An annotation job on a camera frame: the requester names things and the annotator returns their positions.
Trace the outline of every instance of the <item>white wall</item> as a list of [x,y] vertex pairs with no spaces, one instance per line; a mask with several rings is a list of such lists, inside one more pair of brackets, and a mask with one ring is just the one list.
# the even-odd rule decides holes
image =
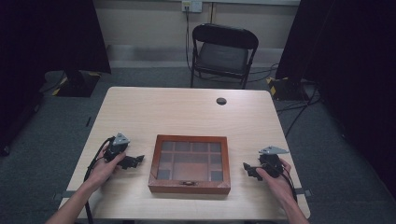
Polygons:
[[[94,3],[107,45],[128,45],[137,51],[180,51],[180,60],[185,59],[182,52],[187,23],[180,1],[100,0]],[[256,57],[268,57],[263,54],[277,52],[272,59],[276,61],[286,44],[297,11],[298,6],[291,5],[212,5],[203,2],[202,13],[190,13],[190,32],[196,25],[210,20],[248,29],[260,41]]]

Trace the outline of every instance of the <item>wooden box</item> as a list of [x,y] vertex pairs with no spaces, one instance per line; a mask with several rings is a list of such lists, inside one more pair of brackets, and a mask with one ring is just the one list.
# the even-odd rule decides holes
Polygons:
[[228,194],[227,138],[159,134],[148,187],[161,193]]

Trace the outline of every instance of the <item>finger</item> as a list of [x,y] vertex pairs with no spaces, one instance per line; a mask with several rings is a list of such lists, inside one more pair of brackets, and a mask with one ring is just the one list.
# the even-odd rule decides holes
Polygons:
[[290,164],[288,164],[285,160],[283,160],[281,158],[279,158],[279,159],[282,162],[282,164],[285,166],[285,169],[290,173],[290,170],[291,170]]
[[98,155],[98,158],[102,158],[102,157],[105,155],[105,152],[106,152],[107,148],[108,148],[108,144],[105,145],[105,146],[102,148],[102,150],[100,150],[99,155]]
[[117,155],[111,162],[113,163],[119,163],[120,161],[122,161],[124,158],[126,157],[126,153],[125,151],[121,152],[119,155]]
[[264,171],[262,168],[256,168],[257,174],[259,174],[262,178],[264,178],[266,181],[273,179],[270,175],[267,174],[266,171]]

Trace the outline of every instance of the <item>black chair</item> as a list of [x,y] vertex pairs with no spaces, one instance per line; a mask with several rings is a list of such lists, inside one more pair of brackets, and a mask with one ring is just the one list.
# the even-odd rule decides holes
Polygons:
[[257,36],[248,30],[205,23],[192,31],[193,53],[191,85],[195,71],[241,79],[246,87],[253,57],[259,46]]

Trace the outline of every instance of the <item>forearm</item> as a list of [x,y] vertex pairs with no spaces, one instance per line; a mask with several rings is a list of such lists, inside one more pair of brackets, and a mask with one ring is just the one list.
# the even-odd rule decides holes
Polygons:
[[292,197],[286,197],[280,201],[281,206],[286,212],[290,224],[305,224],[309,223],[305,215],[301,211],[297,202]]
[[84,182],[46,223],[74,223],[85,203],[94,192],[95,187],[89,182]]

